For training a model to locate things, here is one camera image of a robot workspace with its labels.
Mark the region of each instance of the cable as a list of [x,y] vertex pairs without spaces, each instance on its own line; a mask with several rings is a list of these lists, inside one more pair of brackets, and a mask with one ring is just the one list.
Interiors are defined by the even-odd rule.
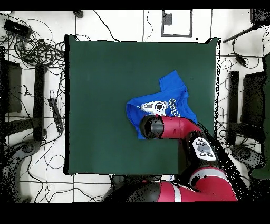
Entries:
[[111,33],[110,29],[107,27],[107,25],[106,25],[106,24],[104,23],[104,21],[101,19],[101,17],[98,15],[98,13],[97,13],[95,10],[93,10],[93,11],[94,11],[95,14],[98,16],[98,18],[100,19],[100,21],[104,24],[104,26],[106,26],[106,28],[109,30],[109,32],[110,32],[110,34],[111,34],[111,37],[112,37],[115,41],[120,42],[119,40],[115,39],[115,38],[112,36],[112,33]]
[[263,57],[264,57],[264,35],[262,37],[262,43],[263,43]]
[[147,22],[148,22],[148,24],[152,27],[152,31],[151,31],[150,35],[146,38],[146,40],[147,40],[149,37],[152,36],[152,32],[153,32],[153,26],[152,26],[151,23],[149,23],[149,21],[148,21],[149,11],[150,11],[150,10],[148,10],[148,13],[147,13]]
[[241,178],[244,178],[244,179],[246,179],[247,181],[250,181],[250,179],[249,179],[249,178],[246,178],[245,176],[241,176]]

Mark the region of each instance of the green tabletop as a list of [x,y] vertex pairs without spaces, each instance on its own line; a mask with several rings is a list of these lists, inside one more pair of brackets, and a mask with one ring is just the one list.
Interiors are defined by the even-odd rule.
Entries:
[[138,140],[127,119],[126,103],[159,92],[159,79],[175,69],[187,86],[189,107],[214,134],[219,43],[218,38],[205,44],[76,41],[70,35],[64,170],[68,174],[178,174],[178,141]]

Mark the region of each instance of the metal stand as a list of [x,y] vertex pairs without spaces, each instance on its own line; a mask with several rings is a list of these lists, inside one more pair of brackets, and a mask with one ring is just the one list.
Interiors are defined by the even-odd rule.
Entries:
[[[35,67],[34,108],[32,119],[5,122],[5,111],[9,93],[8,69],[5,60],[5,48],[0,46],[0,202],[22,202],[19,191],[20,164],[23,159],[40,149],[45,131],[44,117],[44,65]],[[33,129],[33,140],[18,143],[5,149],[5,137],[11,134]]]
[[240,36],[242,36],[242,35],[250,32],[250,31],[256,30],[258,28],[259,28],[259,26],[252,26],[251,28],[248,28],[248,29],[246,29],[246,30],[244,30],[244,31],[242,31],[242,32],[240,32],[240,33],[238,33],[238,34],[236,34],[236,35],[234,35],[234,36],[232,36],[232,37],[230,37],[230,38],[222,41],[222,43],[227,43],[227,42],[229,42],[231,40],[234,40],[234,39],[236,39],[236,38],[238,38],[238,37],[240,37]]

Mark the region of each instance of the floor tile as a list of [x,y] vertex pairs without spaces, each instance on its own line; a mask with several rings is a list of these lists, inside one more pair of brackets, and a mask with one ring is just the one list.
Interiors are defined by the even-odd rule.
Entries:
[[[212,36],[220,37],[223,40],[242,32],[252,26],[250,22],[249,9],[235,10],[213,10]],[[240,36],[235,41],[235,52],[241,55],[262,56],[262,37],[267,27],[252,31]],[[264,55],[269,53],[269,34],[264,36]],[[232,41],[221,44],[220,54],[228,55],[233,52]]]
[[37,203],[71,203],[73,201],[73,185],[72,184],[52,184],[43,183],[20,183],[20,190],[23,197],[31,196],[31,202],[33,203],[36,196]]
[[[44,119],[44,127],[47,129],[47,142],[58,137],[56,126],[53,123],[53,119]],[[54,143],[48,143],[42,146],[40,150],[32,156],[31,166],[29,172],[42,181],[51,182],[73,182],[73,176],[65,175],[63,173],[64,157],[65,157],[65,139],[63,135],[57,139]],[[21,180],[32,180],[27,172],[27,168],[30,162],[28,157],[22,163],[21,167]]]
[[[142,40],[143,10],[96,10],[96,12],[115,39],[120,41]],[[83,18],[77,19],[77,34],[87,35],[91,40],[114,41],[109,30],[93,10],[84,10]]]
[[110,184],[75,184],[74,202],[95,202],[101,199],[109,190]]
[[111,183],[108,175],[98,175],[98,174],[77,174],[75,175],[75,182]]

